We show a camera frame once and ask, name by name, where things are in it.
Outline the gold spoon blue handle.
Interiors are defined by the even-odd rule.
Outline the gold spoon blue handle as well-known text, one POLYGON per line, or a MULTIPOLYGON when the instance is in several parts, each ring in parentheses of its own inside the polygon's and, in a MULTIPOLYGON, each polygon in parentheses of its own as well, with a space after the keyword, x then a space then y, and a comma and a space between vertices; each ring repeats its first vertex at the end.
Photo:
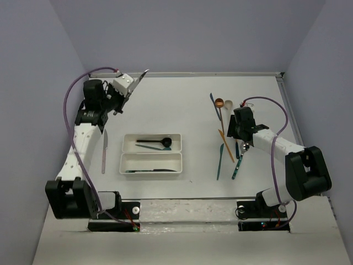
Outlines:
POLYGON ((239 145, 238 145, 238 140, 235 139, 235 152, 236 152, 236 159, 240 158, 240 153, 239 153, 239 145))

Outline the beige plastic spoon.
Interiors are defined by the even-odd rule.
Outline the beige plastic spoon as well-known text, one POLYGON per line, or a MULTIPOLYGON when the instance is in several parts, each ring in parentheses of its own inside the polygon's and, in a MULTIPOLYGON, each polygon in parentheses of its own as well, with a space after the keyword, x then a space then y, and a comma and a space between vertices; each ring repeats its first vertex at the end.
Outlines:
POLYGON ((227 110, 232 110, 233 109, 233 102, 231 100, 225 100, 224 101, 224 107, 227 110))

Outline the copper metal spoon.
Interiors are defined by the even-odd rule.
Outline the copper metal spoon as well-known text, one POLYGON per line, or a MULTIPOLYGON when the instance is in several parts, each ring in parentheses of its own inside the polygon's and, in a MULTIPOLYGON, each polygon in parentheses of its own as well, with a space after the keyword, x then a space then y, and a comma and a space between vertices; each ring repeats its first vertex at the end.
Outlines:
POLYGON ((219 114, 220 114, 220 119, 221 119, 221 127, 222 127, 222 132, 224 133, 224 123, 223 123, 223 117, 222 117, 222 111, 221 109, 224 106, 224 101, 221 98, 217 98, 215 100, 215 106, 218 108, 219 110, 219 114))

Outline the dark handled steel knife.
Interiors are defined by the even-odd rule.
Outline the dark handled steel knife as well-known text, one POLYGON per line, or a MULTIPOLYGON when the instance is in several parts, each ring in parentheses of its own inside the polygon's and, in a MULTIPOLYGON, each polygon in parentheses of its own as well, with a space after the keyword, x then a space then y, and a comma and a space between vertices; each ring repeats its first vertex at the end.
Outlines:
POLYGON ((148 73, 148 71, 149 71, 149 69, 146 69, 137 79, 135 79, 135 82, 132 85, 132 87, 130 88, 130 91, 128 92, 127 96, 124 97, 119 92, 117 92, 119 94, 120 99, 119 99, 119 103, 114 108, 113 115, 117 115, 118 113, 120 113, 120 114, 123 113, 122 109, 123 109, 124 105, 127 103, 130 96, 132 95, 133 91, 136 89, 136 87, 139 85, 139 83, 142 81, 142 79, 145 77, 145 75, 148 73))

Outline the blue plastic knife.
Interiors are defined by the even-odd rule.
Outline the blue plastic knife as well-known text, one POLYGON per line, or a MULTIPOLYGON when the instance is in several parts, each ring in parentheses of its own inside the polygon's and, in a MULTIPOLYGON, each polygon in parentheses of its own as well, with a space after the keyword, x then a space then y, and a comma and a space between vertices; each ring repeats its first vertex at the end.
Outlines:
POLYGON ((216 103, 215 103, 215 100, 214 100, 214 97, 213 97, 213 94, 212 94, 212 93, 210 93, 210 99, 211 99, 211 102, 212 102, 213 107, 214 107, 214 109, 215 109, 215 112, 216 112, 216 114, 217 114, 217 117, 218 117, 219 121, 221 121, 220 113, 219 113, 219 111, 218 111, 218 108, 216 107, 216 103))

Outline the black plastic spoon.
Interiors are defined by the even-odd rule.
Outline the black plastic spoon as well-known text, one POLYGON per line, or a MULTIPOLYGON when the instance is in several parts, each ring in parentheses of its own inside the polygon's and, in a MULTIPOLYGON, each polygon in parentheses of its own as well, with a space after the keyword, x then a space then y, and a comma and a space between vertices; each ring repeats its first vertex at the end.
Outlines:
POLYGON ((171 147, 171 145, 172 145, 172 139, 169 137, 165 137, 161 140, 136 140, 136 142, 139 142, 139 143, 159 143, 164 147, 171 147))

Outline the teal plastic spoon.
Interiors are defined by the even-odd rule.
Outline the teal plastic spoon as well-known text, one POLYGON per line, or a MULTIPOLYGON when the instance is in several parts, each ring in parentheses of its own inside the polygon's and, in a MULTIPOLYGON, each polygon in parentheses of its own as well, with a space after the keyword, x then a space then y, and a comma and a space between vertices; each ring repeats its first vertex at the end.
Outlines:
POLYGON ((157 151, 171 151, 172 150, 170 147, 159 148, 159 147, 140 145, 140 144, 135 144, 135 146, 141 147, 144 149, 157 150, 157 151))

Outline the teal handled steel knife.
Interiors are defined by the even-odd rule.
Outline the teal handled steel knife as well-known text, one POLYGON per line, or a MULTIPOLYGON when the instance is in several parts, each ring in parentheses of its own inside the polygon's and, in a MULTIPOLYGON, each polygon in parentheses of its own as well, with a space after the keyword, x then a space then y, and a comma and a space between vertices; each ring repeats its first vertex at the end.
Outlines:
POLYGON ((132 170, 126 170, 125 173, 137 173, 137 172, 177 172, 176 170, 173 169, 163 169, 163 168, 158 168, 158 169, 132 169, 132 170))

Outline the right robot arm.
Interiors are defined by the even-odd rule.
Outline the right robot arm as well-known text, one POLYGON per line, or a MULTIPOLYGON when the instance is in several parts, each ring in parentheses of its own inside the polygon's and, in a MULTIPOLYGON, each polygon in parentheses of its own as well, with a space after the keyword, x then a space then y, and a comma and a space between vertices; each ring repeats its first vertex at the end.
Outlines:
POLYGON ((264 124, 256 125, 250 107, 233 111, 227 136, 242 140, 245 149, 251 146, 268 153, 272 169, 276 160, 285 167, 282 177, 273 177, 272 188, 257 193, 254 210, 259 216, 269 215, 275 205, 302 201, 332 188, 324 156, 318 147, 295 144, 279 137, 264 124))

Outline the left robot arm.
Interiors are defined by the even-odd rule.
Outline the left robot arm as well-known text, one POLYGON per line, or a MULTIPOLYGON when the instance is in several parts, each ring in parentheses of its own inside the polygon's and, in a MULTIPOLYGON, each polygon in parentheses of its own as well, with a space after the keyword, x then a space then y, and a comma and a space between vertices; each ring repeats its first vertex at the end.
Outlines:
POLYGON ((125 98, 111 84, 98 79, 83 83, 84 99, 74 127, 69 129, 73 145, 45 193, 57 219, 94 218, 99 212, 98 192, 87 177, 96 144, 104 133, 108 114, 122 106, 125 98))

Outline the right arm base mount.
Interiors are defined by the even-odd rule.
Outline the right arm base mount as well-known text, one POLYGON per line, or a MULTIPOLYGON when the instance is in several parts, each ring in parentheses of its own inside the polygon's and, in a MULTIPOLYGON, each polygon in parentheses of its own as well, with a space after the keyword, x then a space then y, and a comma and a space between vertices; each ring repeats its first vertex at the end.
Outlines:
POLYGON ((256 194, 254 199, 239 200, 234 211, 239 231, 290 231, 286 205, 293 198, 285 192, 278 200, 275 188, 256 194))

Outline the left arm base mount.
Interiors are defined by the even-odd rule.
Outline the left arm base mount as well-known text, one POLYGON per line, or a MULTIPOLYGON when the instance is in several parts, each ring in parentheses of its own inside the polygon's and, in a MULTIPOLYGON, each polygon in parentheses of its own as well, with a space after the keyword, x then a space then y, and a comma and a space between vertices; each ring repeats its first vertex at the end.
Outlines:
POLYGON ((122 200, 119 192, 99 192, 104 212, 88 221, 90 232, 140 232, 141 202, 122 200))

